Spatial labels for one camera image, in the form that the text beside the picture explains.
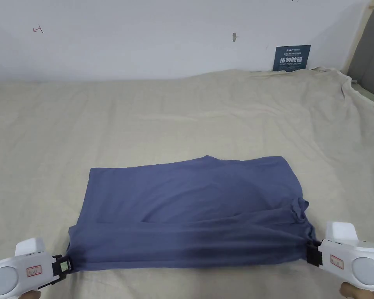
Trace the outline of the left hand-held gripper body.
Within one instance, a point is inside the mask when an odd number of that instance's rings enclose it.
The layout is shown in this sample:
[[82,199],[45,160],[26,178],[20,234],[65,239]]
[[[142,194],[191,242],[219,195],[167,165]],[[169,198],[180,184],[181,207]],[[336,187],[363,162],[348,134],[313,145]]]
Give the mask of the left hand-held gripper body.
[[16,245],[13,257],[0,260],[0,295],[22,295],[63,279],[63,256],[52,256],[42,238]]

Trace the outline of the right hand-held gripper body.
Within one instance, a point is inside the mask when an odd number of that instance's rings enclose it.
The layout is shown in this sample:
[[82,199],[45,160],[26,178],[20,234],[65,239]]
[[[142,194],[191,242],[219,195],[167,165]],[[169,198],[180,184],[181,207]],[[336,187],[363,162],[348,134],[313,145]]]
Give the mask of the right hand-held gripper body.
[[352,223],[327,222],[325,238],[313,243],[313,265],[374,291],[374,243],[359,240]]

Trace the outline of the person's right hand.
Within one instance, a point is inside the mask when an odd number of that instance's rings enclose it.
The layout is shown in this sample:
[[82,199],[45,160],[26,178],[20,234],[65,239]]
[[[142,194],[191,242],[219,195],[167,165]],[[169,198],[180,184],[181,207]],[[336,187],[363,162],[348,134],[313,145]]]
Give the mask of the person's right hand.
[[343,282],[339,289],[339,293],[341,294],[341,296],[352,299],[357,299],[360,295],[360,291],[361,289],[355,287],[354,285],[348,282]]

